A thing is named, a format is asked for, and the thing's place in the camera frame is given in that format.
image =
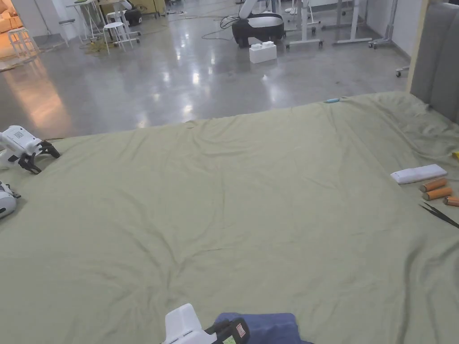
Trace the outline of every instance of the orange cylinder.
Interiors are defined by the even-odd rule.
[[[425,200],[436,200],[437,198],[449,196],[453,193],[453,189],[451,188],[441,188],[426,192],[422,195],[422,198]]]
[[[455,207],[459,207],[459,198],[451,197],[451,196],[445,197],[445,199],[443,200],[443,203],[446,205],[452,205]]]
[[[419,190],[421,190],[422,192],[429,192],[429,191],[441,188],[442,186],[445,186],[447,182],[448,180],[446,180],[446,178],[440,178],[440,179],[425,183],[424,185],[421,185],[419,187]]]

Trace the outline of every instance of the bed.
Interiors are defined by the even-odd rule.
[[[459,232],[389,176],[437,163],[458,192],[459,127],[426,103],[369,94],[56,141],[41,174],[0,173],[22,194],[0,223],[2,341],[160,343],[190,302],[204,326],[291,312],[316,344],[456,343]]]

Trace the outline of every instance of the label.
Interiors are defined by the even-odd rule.
[[[230,336],[223,341],[223,344],[236,344],[236,341],[234,340],[233,336]]]
[[[237,330],[237,332],[239,332],[239,335],[240,335],[241,338],[246,334],[246,332],[244,331],[244,328],[242,327],[241,324],[236,326],[236,330]]]

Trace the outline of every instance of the white wall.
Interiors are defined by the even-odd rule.
[[[66,5],[70,5],[74,3],[74,0],[52,0],[54,7],[56,8],[57,15],[59,16],[59,21],[66,20],[66,19],[76,19],[79,20],[78,14],[75,9],[66,8]],[[77,36],[77,32],[73,25],[64,25],[63,29],[67,36],[67,39],[72,39],[73,37]]]
[[[391,16],[392,0],[367,1],[367,25],[384,36]],[[416,39],[421,4],[422,0],[398,0],[397,3],[392,40],[409,56],[411,56]],[[364,8],[365,1],[362,1],[362,6],[359,9],[359,14],[362,17],[364,16]]]
[[[7,7],[13,6],[13,3],[11,2],[11,0],[2,0],[2,1]]]
[[[398,0],[392,40],[411,56],[421,13],[421,0]]]
[[[48,32],[33,0],[13,0],[12,2],[21,17],[21,21],[32,36],[60,32],[58,15],[52,0],[37,0],[50,32]]]

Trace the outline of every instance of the blue object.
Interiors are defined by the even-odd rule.
[[[291,313],[239,314],[222,313],[215,322],[242,317],[250,330],[248,344],[312,344],[300,339],[297,321]]]

